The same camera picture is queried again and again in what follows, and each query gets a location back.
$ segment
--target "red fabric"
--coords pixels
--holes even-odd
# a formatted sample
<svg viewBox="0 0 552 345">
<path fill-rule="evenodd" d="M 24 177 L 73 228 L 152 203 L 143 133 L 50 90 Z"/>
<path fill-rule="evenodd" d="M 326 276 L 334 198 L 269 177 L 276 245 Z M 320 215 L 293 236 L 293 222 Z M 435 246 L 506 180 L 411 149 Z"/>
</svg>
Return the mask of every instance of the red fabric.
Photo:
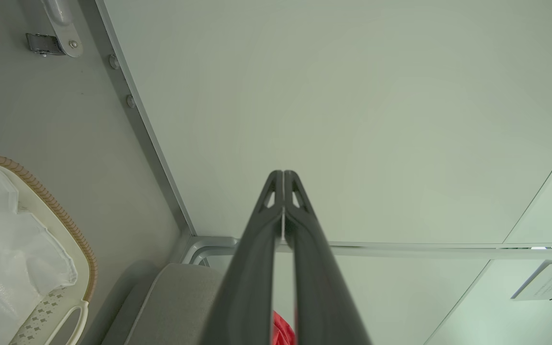
<svg viewBox="0 0 552 345">
<path fill-rule="evenodd" d="M 272 345 L 295 345 L 295 333 L 287 321 L 274 312 Z"/>
</svg>

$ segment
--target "laundry basket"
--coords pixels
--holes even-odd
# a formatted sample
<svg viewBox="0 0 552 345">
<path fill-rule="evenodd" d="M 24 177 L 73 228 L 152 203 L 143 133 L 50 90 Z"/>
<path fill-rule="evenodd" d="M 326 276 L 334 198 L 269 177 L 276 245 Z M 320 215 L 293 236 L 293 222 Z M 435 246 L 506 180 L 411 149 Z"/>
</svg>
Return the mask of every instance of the laundry basket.
<svg viewBox="0 0 552 345">
<path fill-rule="evenodd" d="M 74 260 L 78 271 L 75 285 L 53 290 L 33 310 L 10 345 L 47 345 L 75 310 L 80 317 L 68 345 L 82 334 L 88 303 L 97 282 L 97 262 L 84 236 L 65 210 L 42 184 L 20 164 L 0 157 L 2 171 L 18 189 L 18 209 L 26 209 L 39 219 Z"/>
</svg>

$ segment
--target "white fabric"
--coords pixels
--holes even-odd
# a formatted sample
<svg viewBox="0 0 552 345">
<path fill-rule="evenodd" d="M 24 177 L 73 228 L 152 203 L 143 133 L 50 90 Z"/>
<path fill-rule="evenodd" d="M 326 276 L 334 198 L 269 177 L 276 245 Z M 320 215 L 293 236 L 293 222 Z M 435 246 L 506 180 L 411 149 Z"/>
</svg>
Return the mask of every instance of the white fabric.
<svg viewBox="0 0 552 345">
<path fill-rule="evenodd" d="M 76 279 L 72 258 L 33 214 L 18 210 L 18 191 L 0 171 L 0 345 L 44 296 Z"/>
</svg>

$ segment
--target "paper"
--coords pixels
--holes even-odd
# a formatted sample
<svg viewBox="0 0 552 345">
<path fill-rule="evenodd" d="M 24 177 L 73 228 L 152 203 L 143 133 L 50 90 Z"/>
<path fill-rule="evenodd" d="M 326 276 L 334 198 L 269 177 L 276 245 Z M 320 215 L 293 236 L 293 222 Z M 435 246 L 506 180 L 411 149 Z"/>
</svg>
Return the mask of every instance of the paper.
<svg viewBox="0 0 552 345">
<path fill-rule="evenodd" d="M 515 301 L 552 299 L 552 264 L 545 262 L 539 267 L 511 299 Z"/>
</svg>

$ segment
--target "gray surface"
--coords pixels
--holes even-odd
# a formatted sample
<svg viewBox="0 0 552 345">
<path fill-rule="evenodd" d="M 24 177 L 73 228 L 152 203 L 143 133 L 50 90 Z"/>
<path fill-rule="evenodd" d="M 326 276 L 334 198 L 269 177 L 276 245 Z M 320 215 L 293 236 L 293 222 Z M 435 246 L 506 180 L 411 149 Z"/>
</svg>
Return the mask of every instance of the gray surface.
<svg viewBox="0 0 552 345">
<path fill-rule="evenodd" d="M 84 54 L 44 58 L 24 37 L 51 33 L 39 0 L 0 0 L 0 155 L 37 175 L 97 256 L 81 339 L 93 345 L 134 284 L 165 264 L 180 232 L 137 110 L 124 106 L 124 78 L 107 65 L 97 8 L 92 0 L 70 7 Z"/>
<path fill-rule="evenodd" d="M 153 284 L 127 345 L 196 344 L 220 282 L 221 274 L 208 267 L 167 265 Z M 107 340 L 112 332 L 126 333 L 124 328 L 113 328 Z"/>
</svg>

